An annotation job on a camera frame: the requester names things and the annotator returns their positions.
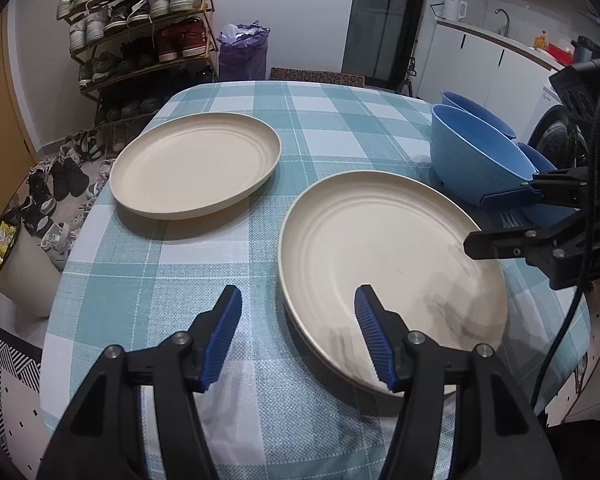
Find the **beige plate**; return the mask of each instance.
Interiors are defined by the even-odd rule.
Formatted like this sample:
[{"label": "beige plate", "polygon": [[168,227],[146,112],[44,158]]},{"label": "beige plate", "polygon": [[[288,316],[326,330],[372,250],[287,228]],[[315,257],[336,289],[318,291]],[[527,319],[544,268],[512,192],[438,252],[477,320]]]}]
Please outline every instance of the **beige plate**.
[{"label": "beige plate", "polygon": [[344,378],[387,394],[354,314],[373,286],[385,309],[442,346],[497,348],[507,322],[500,266],[462,249],[478,227],[442,194],[410,178],[351,171],[300,195],[278,241],[286,308],[313,350]]},{"label": "beige plate", "polygon": [[233,205],[266,181],[280,160],[275,130],[224,112],[180,117],[131,142],[111,171],[111,192],[131,211],[178,220]]}]

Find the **purple plastic bag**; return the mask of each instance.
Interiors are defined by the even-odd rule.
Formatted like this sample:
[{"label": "purple plastic bag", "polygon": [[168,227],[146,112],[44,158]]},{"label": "purple plastic bag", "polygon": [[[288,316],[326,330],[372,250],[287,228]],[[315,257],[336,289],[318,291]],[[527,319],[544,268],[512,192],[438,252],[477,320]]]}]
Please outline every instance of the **purple plastic bag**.
[{"label": "purple plastic bag", "polygon": [[220,81],[266,78],[270,30],[254,22],[251,25],[227,25],[220,32]]}]

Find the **white cabinet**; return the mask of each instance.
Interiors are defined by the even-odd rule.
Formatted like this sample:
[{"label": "white cabinet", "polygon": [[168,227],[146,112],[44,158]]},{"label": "white cabinet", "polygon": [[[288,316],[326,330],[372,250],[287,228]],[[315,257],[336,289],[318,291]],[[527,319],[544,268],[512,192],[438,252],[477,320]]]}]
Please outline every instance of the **white cabinet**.
[{"label": "white cabinet", "polygon": [[456,28],[439,25],[418,89],[418,97],[432,104],[449,90],[484,104],[503,48]]},{"label": "white cabinet", "polygon": [[523,135],[548,75],[538,63],[505,50],[485,108],[511,126],[517,136]]}]

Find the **white kettle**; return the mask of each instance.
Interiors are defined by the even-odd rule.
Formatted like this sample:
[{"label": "white kettle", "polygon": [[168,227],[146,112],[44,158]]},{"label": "white kettle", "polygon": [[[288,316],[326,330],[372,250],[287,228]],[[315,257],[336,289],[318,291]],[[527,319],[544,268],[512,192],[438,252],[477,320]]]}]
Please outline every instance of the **white kettle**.
[{"label": "white kettle", "polygon": [[445,0],[442,17],[445,20],[452,20],[453,22],[462,20],[466,17],[466,2],[463,2],[462,0]]}]

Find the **washing machine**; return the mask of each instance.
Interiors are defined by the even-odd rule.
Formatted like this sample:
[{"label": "washing machine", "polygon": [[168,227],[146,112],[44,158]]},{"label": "washing machine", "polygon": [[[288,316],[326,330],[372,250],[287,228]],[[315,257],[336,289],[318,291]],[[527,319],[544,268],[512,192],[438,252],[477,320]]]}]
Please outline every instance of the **washing machine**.
[{"label": "washing machine", "polygon": [[587,143],[578,127],[569,124],[567,109],[548,77],[531,120],[518,140],[538,150],[559,170],[587,164]]}]

